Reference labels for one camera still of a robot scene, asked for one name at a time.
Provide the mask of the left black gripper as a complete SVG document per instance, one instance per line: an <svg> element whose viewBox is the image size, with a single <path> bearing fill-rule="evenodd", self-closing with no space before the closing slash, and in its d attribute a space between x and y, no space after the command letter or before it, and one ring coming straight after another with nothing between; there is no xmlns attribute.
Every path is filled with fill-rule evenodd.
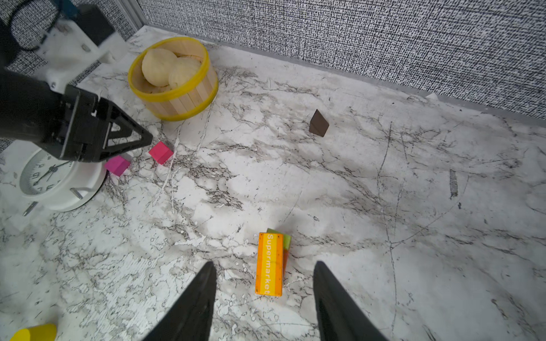
<svg viewBox="0 0 546 341"><path fill-rule="evenodd" d="M62 161L97 163L149 146L152 134L109 99L72 85L40 147Z"/></svg>

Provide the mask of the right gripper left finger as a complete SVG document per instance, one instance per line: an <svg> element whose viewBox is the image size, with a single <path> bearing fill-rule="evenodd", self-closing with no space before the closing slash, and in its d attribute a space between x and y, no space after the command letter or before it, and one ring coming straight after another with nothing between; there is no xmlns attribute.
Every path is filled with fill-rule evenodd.
<svg viewBox="0 0 546 341"><path fill-rule="evenodd" d="M144 341L208 340L213 321L216 279L213 262L206 262Z"/></svg>

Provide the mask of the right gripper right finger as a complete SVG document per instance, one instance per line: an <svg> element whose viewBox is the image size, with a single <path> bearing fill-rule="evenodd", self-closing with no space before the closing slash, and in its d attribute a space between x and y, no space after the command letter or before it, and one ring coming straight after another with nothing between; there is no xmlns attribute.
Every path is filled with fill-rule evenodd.
<svg viewBox="0 0 546 341"><path fill-rule="evenodd" d="M322 261L314 267L313 290L322 340L385 340Z"/></svg>

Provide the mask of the yellow orange supermarket block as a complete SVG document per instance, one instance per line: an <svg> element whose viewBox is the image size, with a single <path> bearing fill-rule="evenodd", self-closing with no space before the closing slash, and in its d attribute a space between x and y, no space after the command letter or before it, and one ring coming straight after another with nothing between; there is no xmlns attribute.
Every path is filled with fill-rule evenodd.
<svg viewBox="0 0 546 341"><path fill-rule="evenodd" d="M260 233L257 253L255 293L261 296L280 297L283 284L283 236Z"/></svg>

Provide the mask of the lime green cube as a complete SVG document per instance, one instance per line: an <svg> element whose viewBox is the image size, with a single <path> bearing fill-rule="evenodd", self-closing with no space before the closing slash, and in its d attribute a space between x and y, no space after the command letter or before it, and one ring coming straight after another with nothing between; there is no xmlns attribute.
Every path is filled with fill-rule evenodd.
<svg viewBox="0 0 546 341"><path fill-rule="evenodd" d="M285 233L281 233L277 230L273 230L273 229L270 229L268 228L267 229L267 233L271 233L271 234L281 234L283 236L283 248L285 250L289 250L290 249L290 246L291 246L291 236L289 234L285 234Z"/></svg>

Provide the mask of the orange rectangular block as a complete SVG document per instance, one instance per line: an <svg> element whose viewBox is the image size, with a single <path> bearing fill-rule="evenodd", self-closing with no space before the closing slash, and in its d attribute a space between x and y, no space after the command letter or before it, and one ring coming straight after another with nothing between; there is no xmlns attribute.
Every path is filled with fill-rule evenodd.
<svg viewBox="0 0 546 341"><path fill-rule="evenodd" d="M286 271L288 258L289 258L289 250L283 249L283 273L285 273Z"/></svg>

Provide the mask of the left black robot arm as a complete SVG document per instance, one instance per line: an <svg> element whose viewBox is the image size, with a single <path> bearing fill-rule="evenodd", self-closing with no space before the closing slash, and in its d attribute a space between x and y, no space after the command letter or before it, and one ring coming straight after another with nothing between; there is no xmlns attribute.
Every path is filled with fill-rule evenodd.
<svg viewBox="0 0 546 341"><path fill-rule="evenodd" d="M152 143L152 134L114 102L72 85L59 94L44 81L8 71L18 52L2 24L1 137L32 142L60 160L86 163Z"/></svg>

